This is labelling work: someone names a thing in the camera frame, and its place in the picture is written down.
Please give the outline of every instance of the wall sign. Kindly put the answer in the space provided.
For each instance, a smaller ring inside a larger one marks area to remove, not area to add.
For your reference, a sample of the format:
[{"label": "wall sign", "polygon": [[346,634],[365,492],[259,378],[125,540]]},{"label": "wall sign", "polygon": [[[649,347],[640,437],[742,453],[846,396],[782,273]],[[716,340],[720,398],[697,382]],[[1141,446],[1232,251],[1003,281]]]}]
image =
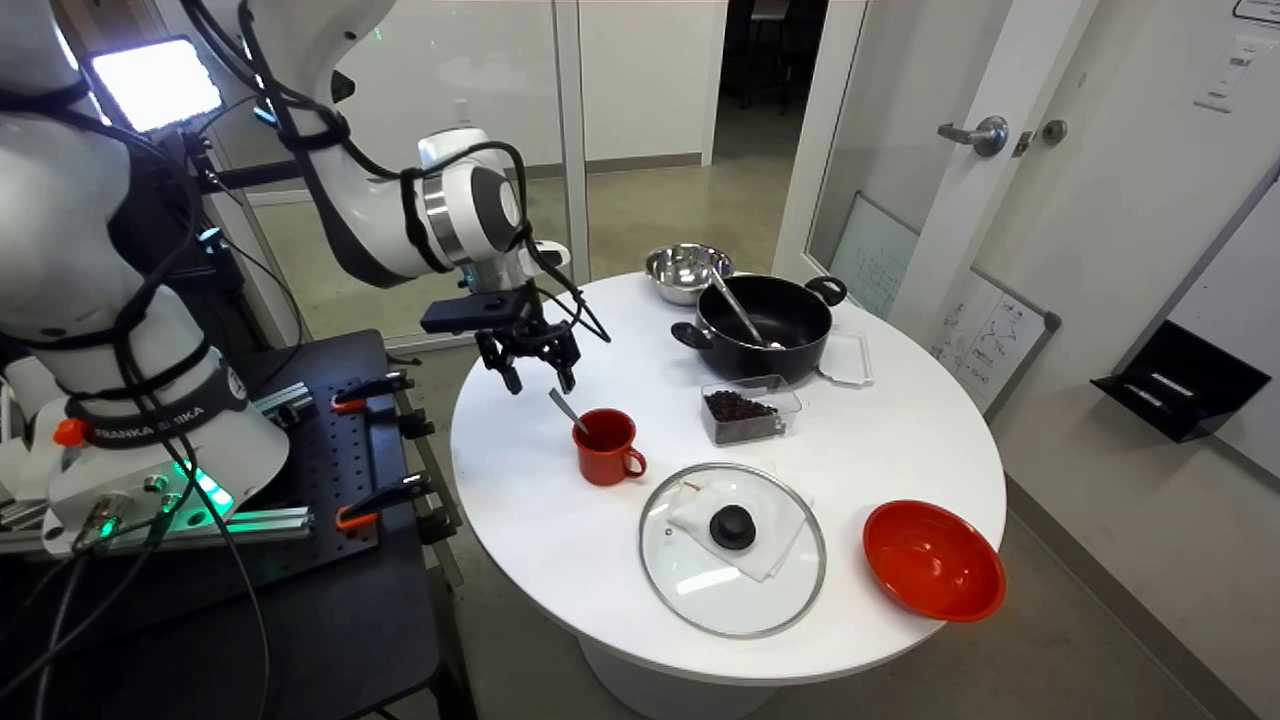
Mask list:
[{"label": "wall sign", "polygon": [[1280,25],[1280,0],[1235,0],[1232,15]]}]

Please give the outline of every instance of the red bowl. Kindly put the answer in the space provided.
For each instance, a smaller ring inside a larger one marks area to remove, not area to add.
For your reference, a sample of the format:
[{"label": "red bowl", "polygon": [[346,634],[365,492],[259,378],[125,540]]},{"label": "red bowl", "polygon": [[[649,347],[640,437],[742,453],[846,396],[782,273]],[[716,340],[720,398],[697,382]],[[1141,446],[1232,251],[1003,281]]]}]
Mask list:
[{"label": "red bowl", "polygon": [[995,549],[935,503],[878,503],[869,515],[865,551],[878,587],[909,610],[980,622],[1003,605]]}]

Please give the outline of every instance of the red mug handle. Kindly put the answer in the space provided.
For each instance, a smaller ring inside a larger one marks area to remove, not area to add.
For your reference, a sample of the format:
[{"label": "red mug handle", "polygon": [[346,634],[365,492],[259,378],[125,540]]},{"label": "red mug handle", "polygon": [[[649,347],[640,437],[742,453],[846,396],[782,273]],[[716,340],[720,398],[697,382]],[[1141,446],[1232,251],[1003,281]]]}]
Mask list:
[{"label": "red mug handle", "polygon": [[649,460],[645,460],[645,453],[636,453],[636,446],[630,446],[630,453],[627,453],[627,465],[622,465],[622,471],[627,471],[627,476],[645,476],[645,471],[649,471]]}]

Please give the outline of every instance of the round white table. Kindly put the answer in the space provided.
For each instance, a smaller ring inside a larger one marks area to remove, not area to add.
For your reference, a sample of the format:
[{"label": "round white table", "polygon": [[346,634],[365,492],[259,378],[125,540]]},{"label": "round white table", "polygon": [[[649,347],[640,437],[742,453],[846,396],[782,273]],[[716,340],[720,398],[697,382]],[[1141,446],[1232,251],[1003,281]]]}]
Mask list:
[{"label": "round white table", "polygon": [[[570,405],[622,408],[649,476],[592,487],[574,471],[566,421],[552,408],[544,364],[518,364],[525,391],[470,368],[451,415],[451,468],[483,551],[588,649],[663,675],[731,687],[782,687],[846,675],[939,632],[894,609],[871,581],[859,531],[877,503],[930,501],[991,543],[1003,531],[1003,468],[980,408],[909,336],[857,303],[832,306],[834,336],[859,336],[871,387],[809,378],[798,413],[776,439],[716,446],[698,421],[712,372],[673,340],[692,306],[663,303],[649,277],[588,282],[613,345],[581,336]],[[798,492],[824,531],[829,574],[813,609],[759,638],[724,638],[684,622],[645,581],[640,512],[680,468],[731,460]]]}]

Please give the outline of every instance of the floor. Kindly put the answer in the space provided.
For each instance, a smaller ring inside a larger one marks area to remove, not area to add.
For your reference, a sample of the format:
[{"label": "floor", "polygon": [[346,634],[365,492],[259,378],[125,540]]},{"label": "floor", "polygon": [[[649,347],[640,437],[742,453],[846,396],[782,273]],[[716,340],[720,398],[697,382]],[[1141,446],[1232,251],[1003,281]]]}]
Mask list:
[{"label": "floor", "polygon": [[[773,259],[790,177],[798,114],[742,112],[720,134],[712,166],[697,161],[588,166],[592,277],[640,269],[673,240],[712,240],[741,269]],[[544,235],[564,235],[564,181],[533,177],[533,210]],[[304,202],[269,202],[272,248],[316,336],[376,325],[386,340],[416,336],[427,299],[451,296],[451,281],[421,281],[366,291],[316,251],[316,218]],[[470,347],[427,354],[412,375],[421,405],[441,422],[437,460],[446,476],[451,396],[470,368]],[[462,569],[457,610],[483,720],[627,720],[581,659],[570,632],[555,626],[489,569],[470,531],[451,540]],[[1022,522],[1003,543],[1013,594],[980,626],[949,626],[910,655],[834,684],[781,690],[759,720],[1194,720],[1206,715],[1188,687],[1141,643],[1127,622]],[[399,720],[433,720],[427,697],[386,709]]]}]

